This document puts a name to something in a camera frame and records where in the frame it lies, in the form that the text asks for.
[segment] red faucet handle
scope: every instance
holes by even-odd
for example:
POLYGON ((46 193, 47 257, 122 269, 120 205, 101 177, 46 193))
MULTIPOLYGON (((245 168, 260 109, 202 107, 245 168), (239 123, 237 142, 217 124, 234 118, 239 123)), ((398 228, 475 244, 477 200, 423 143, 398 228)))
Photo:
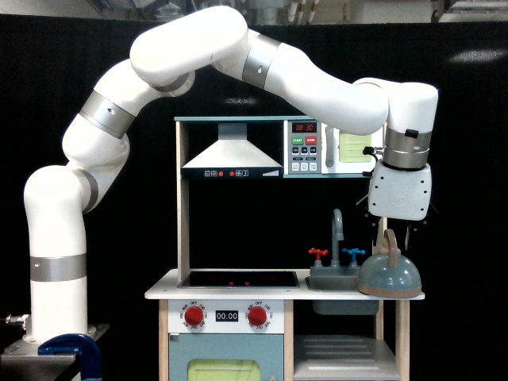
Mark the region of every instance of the red faucet handle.
POLYGON ((309 250, 310 255, 316 255, 316 260, 321 260, 321 256, 327 256, 328 253, 328 250, 319 250, 318 248, 310 248, 309 250))

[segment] blue clamp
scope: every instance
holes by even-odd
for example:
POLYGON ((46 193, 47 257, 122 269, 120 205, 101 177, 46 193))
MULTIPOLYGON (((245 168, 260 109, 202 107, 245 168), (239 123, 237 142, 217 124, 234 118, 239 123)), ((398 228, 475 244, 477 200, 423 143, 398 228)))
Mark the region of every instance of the blue clamp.
POLYGON ((102 381, 101 351, 94 339, 81 333, 68 333, 49 339, 38 349, 39 356, 75 353, 79 356, 82 381, 102 381))
POLYGON ((360 254, 362 256, 365 255, 365 250, 359 250, 358 248, 343 248, 342 252, 347 252, 351 256, 351 262, 356 260, 356 254, 360 254))

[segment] oven window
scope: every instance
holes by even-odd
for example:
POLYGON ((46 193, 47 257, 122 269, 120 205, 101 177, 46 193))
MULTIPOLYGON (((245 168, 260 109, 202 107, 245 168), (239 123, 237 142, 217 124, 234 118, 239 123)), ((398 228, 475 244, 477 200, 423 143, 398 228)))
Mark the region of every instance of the oven window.
POLYGON ((195 359, 187 366, 188 381, 261 381, 253 360, 195 359))

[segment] microwave handle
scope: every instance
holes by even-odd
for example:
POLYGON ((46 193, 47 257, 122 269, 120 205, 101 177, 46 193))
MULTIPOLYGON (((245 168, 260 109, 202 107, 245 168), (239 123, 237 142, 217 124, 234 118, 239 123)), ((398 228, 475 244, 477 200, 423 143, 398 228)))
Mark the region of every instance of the microwave handle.
POLYGON ((333 127, 327 125, 325 127, 326 134, 326 167, 333 167, 333 127))

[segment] black backdrop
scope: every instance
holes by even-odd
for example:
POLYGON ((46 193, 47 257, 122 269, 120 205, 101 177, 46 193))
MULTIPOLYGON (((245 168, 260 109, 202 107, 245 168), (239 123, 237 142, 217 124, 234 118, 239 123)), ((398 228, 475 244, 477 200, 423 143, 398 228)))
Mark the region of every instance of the black backdrop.
MULTIPOLYGON (((0 316, 28 313, 30 308, 22 198, 25 181, 40 167, 67 162, 61 139, 68 124, 101 75, 126 59, 133 39, 153 26, 139 21, 0 17, 0 316)), ((491 379, 501 379, 500 361, 506 354, 502 341, 506 335, 501 334, 506 262, 502 195, 508 158, 502 146, 507 142, 508 117, 506 27, 489 23, 258 28, 301 48, 316 65, 343 80, 373 76, 431 83, 439 89, 429 157, 437 212, 432 209, 427 225, 412 225, 418 231, 412 233, 407 253, 421 272, 426 293, 425 301, 411 307, 413 380, 483 379, 487 373, 491 379), (480 61, 486 57, 481 53, 485 50, 498 59, 480 61), (469 56, 477 60, 467 61, 464 57, 468 55, 460 55, 464 52, 476 52, 469 56)), ((157 377, 157 303, 145 300, 144 292, 176 267, 174 117, 276 114, 300 113, 282 99, 209 67, 197 72, 189 93, 155 101, 141 111, 129 130, 132 147, 124 170, 102 204, 85 217, 89 321, 108 322, 112 327, 102 348, 105 379, 157 377), (226 101, 231 98, 254 102, 234 105, 226 101)), ((352 180, 347 189, 334 183, 332 190, 322 190, 314 183, 296 186, 328 200, 322 202, 327 210, 351 210, 344 218, 350 229, 346 233, 357 234, 347 227, 350 221, 353 227, 365 228, 370 239, 371 221, 362 220, 359 216, 364 212, 351 206, 364 195, 367 182, 352 180), (340 205, 334 198, 341 200, 340 205)), ((251 191, 240 182, 234 186, 240 192, 251 191)), ((192 192, 200 187, 196 185, 192 192)), ((287 186, 278 185, 271 196, 284 204, 281 187, 287 186)), ((252 194, 247 195, 252 201, 252 194)), ((235 201, 247 202, 245 199, 235 201)), ((291 209, 293 204, 286 202, 284 207, 291 209)), ((286 240, 288 233, 304 236, 279 227, 293 221, 291 218, 266 218, 257 210, 249 213, 254 213, 252 219, 264 230, 280 237, 279 241, 286 240)), ((210 225, 224 229, 235 225, 226 217, 213 224, 210 219, 194 219, 193 232, 198 233, 193 234, 210 234, 205 231, 210 225)), ((328 220, 326 215, 326 238, 328 220)), ((391 221, 391 226, 403 242, 405 226, 398 221, 391 221)), ((255 240, 249 236, 247 244, 231 248, 230 257, 255 240)), ((272 249, 262 248, 267 266, 278 255, 272 249)), ((256 260, 263 261, 262 253, 255 254, 259 255, 256 260)), ((252 254, 245 258, 248 267, 252 254)), ((209 265, 211 259, 203 256, 202 260, 209 265)), ((310 264, 309 258, 301 256, 283 256, 275 262, 286 263, 283 267, 310 264)), ((308 303, 297 303, 295 308, 297 333, 350 332, 347 326, 361 321, 323 319, 316 323, 319 317, 308 312, 308 303)), ((387 310, 389 316, 393 314, 390 304, 387 310)), ((387 324, 387 342, 393 347, 392 333, 393 327, 387 324)), ((2 344, 8 344, 7 333, 2 335, 2 344)))

